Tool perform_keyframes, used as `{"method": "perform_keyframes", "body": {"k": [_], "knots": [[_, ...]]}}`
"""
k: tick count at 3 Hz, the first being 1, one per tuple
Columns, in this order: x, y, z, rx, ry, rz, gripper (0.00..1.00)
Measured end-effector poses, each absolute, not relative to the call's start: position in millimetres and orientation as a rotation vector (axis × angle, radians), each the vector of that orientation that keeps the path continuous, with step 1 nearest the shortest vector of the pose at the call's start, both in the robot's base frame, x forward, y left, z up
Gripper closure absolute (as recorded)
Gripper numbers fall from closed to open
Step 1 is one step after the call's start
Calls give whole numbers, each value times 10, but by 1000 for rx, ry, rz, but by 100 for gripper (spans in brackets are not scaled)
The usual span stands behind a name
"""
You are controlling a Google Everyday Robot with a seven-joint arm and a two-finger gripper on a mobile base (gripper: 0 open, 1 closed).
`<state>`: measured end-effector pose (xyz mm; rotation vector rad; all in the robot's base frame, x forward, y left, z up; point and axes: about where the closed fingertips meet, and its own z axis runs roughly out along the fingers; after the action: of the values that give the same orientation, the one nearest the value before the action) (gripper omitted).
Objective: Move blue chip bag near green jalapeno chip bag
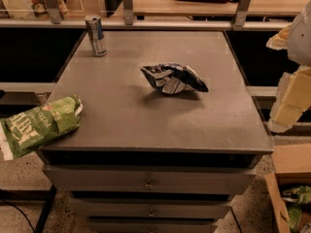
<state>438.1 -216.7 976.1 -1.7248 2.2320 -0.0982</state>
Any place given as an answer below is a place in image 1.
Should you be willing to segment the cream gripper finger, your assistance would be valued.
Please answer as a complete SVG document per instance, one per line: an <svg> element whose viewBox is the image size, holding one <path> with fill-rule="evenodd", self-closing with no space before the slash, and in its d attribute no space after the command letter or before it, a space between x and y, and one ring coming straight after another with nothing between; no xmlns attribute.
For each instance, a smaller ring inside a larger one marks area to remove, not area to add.
<svg viewBox="0 0 311 233"><path fill-rule="evenodd" d="M267 41L266 46L272 50L286 50L288 48L290 29L290 24L284 27Z"/></svg>
<svg viewBox="0 0 311 233"><path fill-rule="evenodd" d="M275 133L291 129L311 107L311 67L299 66L293 73L284 73L279 81L268 128Z"/></svg>

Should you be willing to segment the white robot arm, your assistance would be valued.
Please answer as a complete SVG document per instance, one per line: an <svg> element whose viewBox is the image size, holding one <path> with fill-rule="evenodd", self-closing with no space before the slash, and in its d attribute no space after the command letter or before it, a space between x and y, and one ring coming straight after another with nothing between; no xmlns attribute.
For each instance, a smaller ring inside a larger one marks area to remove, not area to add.
<svg viewBox="0 0 311 233"><path fill-rule="evenodd" d="M270 131L283 133L311 107L311 1L266 46L286 50L288 59L298 64L295 72L284 73L280 79L268 121Z"/></svg>

